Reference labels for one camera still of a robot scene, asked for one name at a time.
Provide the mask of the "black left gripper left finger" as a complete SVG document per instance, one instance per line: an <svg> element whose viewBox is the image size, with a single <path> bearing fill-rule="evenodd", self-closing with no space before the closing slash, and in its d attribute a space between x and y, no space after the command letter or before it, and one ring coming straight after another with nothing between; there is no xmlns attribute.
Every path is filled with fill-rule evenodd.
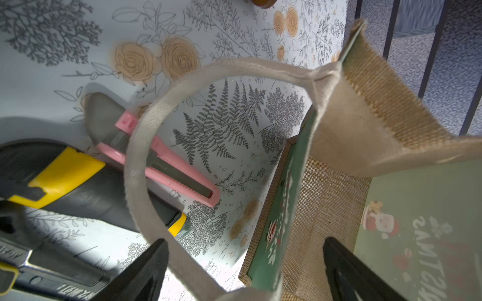
<svg viewBox="0 0 482 301"><path fill-rule="evenodd" d="M156 240L111 283L92 299L158 300L168 267L169 249L164 239Z"/></svg>

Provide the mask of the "yellow black utility knife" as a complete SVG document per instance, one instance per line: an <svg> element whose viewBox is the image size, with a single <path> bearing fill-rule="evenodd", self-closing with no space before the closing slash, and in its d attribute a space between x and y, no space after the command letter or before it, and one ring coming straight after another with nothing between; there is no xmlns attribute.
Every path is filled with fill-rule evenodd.
<svg viewBox="0 0 482 301"><path fill-rule="evenodd" d="M19 140L1 146L1 199L138 230L129 213L123 172L55 141Z"/></svg>

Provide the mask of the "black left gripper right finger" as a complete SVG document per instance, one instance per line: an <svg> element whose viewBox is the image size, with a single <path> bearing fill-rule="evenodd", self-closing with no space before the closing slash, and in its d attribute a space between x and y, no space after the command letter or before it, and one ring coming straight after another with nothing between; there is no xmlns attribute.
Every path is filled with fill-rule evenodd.
<svg viewBox="0 0 482 301"><path fill-rule="evenodd" d="M404 300L336 238L325 239L323 256L333 300Z"/></svg>

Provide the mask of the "green jute Christmas bag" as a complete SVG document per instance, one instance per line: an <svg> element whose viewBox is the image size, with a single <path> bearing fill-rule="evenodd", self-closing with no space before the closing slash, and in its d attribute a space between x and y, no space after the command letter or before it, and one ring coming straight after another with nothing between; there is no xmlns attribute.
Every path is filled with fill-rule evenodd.
<svg viewBox="0 0 482 301"><path fill-rule="evenodd" d="M144 113L129 139L124 166L128 208L150 244L168 243L168 268L197 300L327 300L325 261L315 249L328 237L355 244L355 220L374 177L481 158L479 137L446 130L365 39L355 21L336 62L314 70L256 58L218 61L175 82ZM183 99L215 81L252 76L306 90L312 105L281 155L239 278L227 292L173 238L148 199L151 143Z"/></svg>

